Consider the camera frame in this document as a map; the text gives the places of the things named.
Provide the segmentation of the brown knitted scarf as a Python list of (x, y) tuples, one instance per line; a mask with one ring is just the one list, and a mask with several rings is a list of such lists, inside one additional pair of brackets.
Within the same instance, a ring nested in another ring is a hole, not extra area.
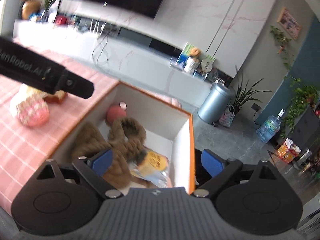
[(123, 189), (131, 183), (128, 162), (144, 150), (146, 131), (134, 118), (122, 117), (114, 120), (108, 139), (105, 140), (99, 129), (92, 123), (86, 123), (74, 141), (71, 160), (80, 156), (88, 158), (104, 149), (111, 149), (113, 160), (103, 178), (112, 186)]

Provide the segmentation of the blue water bottle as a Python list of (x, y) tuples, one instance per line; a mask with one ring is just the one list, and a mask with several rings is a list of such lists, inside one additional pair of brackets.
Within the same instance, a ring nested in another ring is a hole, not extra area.
[(277, 116), (269, 116), (266, 121), (257, 129), (256, 134), (262, 142), (268, 143), (269, 140), (280, 130), (281, 119), (284, 113), (285, 110), (282, 109)]

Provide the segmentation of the orange cardboard box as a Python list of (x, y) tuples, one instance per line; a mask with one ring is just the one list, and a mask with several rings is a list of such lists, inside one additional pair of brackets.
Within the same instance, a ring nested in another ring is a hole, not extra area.
[(102, 178), (127, 194), (131, 188), (195, 189), (193, 117), (147, 92), (119, 83), (102, 94), (64, 103), (61, 134), (50, 154), (58, 163), (91, 158), (111, 150), (100, 161)]

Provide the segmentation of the white wifi router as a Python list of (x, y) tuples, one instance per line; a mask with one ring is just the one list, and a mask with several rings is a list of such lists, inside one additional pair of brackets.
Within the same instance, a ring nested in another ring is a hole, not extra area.
[(91, 19), (88, 20), (85, 27), (86, 31), (89, 31), (90, 33), (97, 34), (98, 36), (101, 36), (107, 27), (108, 23), (102, 20), (96, 20)]

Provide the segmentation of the potted green plant right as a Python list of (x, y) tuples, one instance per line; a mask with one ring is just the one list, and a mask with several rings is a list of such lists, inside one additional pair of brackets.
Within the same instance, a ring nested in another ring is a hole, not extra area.
[(235, 91), (235, 97), (232, 101), (232, 106), (234, 108), (234, 114), (237, 115), (240, 112), (242, 106), (249, 102), (261, 102), (260, 99), (255, 98), (255, 94), (258, 93), (271, 93), (271, 90), (260, 90), (257, 89), (257, 85), (263, 81), (264, 78), (258, 80), (249, 86), (249, 79), (244, 82), (243, 73), (239, 70), (237, 65), (235, 65), (236, 76), (231, 83), (231, 88)]

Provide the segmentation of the potted green plant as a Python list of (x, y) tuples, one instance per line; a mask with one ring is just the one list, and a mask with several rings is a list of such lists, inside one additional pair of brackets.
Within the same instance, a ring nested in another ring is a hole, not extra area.
[(56, 2), (56, 0), (44, 0), (43, 12), (41, 14), (40, 22), (47, 22), (49, 17), (49, 9)]
[(244, 82), (243, 73), (239, 70), (237, 65), (235, 65), (236, 76), (231, 83), (231, 88), (235, 91), (235, 97), (232, 101), (232, 106), (234, 108), (234, 114), (237, 115), (240, 112), (242, 106), (249, 102), (261, 102), (260, 99), (255, 98), (255, 94), (258, 93), (271, 93), (271, 90), (260, 90), (257, 89), (257, 85), (263, 81), (264, 78), (258, 80), (249, 86), (249, 79)]

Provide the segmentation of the grey metal bin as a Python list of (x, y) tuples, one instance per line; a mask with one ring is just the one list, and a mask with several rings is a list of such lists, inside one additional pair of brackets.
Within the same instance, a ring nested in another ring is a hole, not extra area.
[(207, 124), (217, 123), (234, 96), (234, 90), (216, 83), (197, 112), (199, 118)]

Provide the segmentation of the white tv cabinet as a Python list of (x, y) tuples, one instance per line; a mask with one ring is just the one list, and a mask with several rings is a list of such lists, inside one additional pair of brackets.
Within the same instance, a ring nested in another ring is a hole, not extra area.
[(211, 85), (170, 66), (169, 58), (121, 39), (71, 27), (16, 20), (13, 37), (27, 46), (71, 57), (105, 75), (199, 108)]

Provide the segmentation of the framed wall picture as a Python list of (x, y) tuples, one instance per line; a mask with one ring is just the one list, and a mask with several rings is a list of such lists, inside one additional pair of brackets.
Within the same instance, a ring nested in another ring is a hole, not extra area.
[(277, 22), (286, 30), (286, 32), (296, 40), (299, 37), (302, 26), (290, 14), (286, 7), (283, 7)]

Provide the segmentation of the colourful gift box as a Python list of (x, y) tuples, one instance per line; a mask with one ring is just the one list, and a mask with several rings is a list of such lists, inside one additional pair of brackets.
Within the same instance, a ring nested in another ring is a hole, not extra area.
[(299, 156), (301, 149), (289, 138), (276, 150), (276, 156), (283, 162), (289, 164), (295, 157)]

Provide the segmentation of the pink checked tablecloth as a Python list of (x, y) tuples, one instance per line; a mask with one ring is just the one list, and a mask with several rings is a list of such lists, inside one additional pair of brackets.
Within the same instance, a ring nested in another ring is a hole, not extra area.
[(94, 93), (87, 100), (63, 92), (49, 95), (1, 77), (1, 209), (7, 213), (35, 170), (119, 83), (42, 45), (14, 42), (93, 82)]

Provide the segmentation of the pink ball toy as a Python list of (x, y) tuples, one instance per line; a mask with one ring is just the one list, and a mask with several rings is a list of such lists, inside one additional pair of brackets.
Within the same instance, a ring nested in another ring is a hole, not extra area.
[(127, 116), (126, 110), (127, 104), (125, 102), (111, 105), (106, 112), (106, 122), (111, 125), (114, 120)]

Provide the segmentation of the hanging ivy plant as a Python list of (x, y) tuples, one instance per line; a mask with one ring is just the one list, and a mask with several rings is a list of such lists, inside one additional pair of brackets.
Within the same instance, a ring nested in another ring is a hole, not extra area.
[(287, 70), (290, 70), (295, 58), (291, 52), (291, 38), (286, 37), (283, 31), (273, 25), (270, 26), (270, 34), (272, 35), (275, 44), (279, 47), (278, 55), (281, 57), (283, 66)]

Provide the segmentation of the potted green plant left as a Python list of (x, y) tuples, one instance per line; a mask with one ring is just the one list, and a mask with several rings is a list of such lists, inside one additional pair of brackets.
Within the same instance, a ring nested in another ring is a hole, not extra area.
[(56, 0), (44, 0), (43, 12), (41, 14), (40, 22), (47, 22), (49, 17), (49, 9), (56, 2)]

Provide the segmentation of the snack bag yellow label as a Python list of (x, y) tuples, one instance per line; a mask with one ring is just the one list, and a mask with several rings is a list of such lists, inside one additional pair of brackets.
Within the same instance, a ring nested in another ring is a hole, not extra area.
[(128, 162), (131, 175), (153, 184), (155, 187), (171, 187), (169, 160), (167, 157), (144, 148), (140, 154)]

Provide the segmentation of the teddy bear on cups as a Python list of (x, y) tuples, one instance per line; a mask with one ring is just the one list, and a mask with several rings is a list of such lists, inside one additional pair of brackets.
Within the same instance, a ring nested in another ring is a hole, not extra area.
[(201, 56), (201, 51), (199, 48), (192, 48), (189, 51), (189, 57), (186, 60), (185, 68), (184, 71), (188, 74), (193, 74), (196, 70), (196, 68), (199, 66), (200, 63), (200, 56)]

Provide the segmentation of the golden vase dried flowers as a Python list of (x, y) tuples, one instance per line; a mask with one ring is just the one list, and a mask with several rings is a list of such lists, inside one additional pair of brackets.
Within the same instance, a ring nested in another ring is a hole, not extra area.
[(37, 13), (40, 10), (41, 2), (39, 0), (21, 0), (22, 12), (21, 17), (23, 20), (28, 20), (30, 15)]

